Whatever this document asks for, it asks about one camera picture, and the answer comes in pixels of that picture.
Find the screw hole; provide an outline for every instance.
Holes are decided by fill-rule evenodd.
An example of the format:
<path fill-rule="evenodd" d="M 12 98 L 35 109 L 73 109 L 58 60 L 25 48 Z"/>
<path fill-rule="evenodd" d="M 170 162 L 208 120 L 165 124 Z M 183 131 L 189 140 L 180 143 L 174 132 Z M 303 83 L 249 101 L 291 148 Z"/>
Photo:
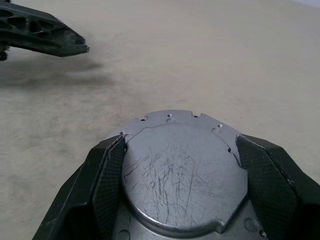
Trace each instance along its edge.
<path fill-rule="evenodd" d="M 264 238 L 267 237 L 266 232 L 263 231 L 262 229 L 259 231 L 259 234 L 260 234 L 261 237 L 264 237 Z"/>

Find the silver metal part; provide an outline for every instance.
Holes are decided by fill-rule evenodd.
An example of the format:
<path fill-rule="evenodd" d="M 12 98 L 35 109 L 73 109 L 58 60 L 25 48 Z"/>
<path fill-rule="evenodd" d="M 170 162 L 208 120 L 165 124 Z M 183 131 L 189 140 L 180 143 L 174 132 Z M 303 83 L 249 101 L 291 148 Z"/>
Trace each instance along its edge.
<path fill-rule="evenodd" d="M 238 161 L 240 132 L 184 110 L 149 113 L 108 138 L 119 132 L 127 150 L 113 239 L 261 239 Z"/>

